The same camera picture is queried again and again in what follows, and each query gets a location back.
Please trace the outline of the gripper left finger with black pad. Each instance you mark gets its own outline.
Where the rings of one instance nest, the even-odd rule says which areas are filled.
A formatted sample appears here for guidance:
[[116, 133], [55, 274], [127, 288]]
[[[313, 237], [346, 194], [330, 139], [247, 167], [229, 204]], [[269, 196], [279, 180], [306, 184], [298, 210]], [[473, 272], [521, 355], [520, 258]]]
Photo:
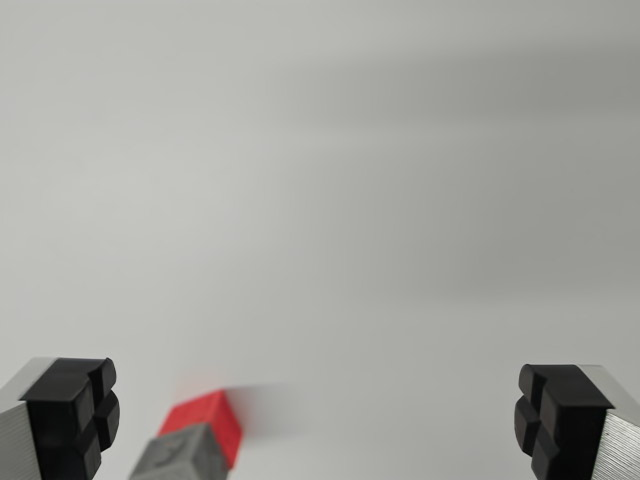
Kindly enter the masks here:
[[29, 360], [1, 387], [1, 477], [92, 479], [119, 427], [109, 358]]

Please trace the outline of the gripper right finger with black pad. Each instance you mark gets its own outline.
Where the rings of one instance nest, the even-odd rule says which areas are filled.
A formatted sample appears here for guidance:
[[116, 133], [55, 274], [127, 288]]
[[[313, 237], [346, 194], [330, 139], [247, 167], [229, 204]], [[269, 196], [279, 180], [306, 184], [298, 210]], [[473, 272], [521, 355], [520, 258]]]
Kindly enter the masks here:
[[639, 402], [599, 365], [522, 366], [519, 448], [538, 479], [637, 479]]

